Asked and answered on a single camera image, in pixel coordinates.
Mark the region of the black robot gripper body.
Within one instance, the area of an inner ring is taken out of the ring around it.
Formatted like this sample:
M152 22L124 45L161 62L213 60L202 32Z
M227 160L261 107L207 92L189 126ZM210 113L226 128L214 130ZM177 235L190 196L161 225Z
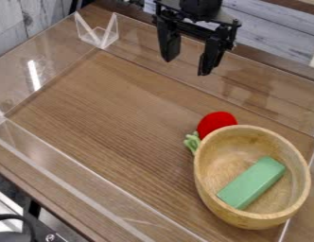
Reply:
M231 50L236 32L241 22L221 10L222 0L154 0L157 19L177 24L178 32L185 32L199 40L217 36L223 48Z

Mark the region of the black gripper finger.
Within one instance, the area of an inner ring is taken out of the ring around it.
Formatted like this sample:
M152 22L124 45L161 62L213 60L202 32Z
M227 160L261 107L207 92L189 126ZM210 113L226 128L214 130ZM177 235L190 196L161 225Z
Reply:
M206 76L218 65L225 52L223 44L219 38L210 36L205 41L203 53L199 56L197 75Z
M157 35L161 56L166 62L170 62L178 56L181 49L181 35L177 29L177 24L158 18Z

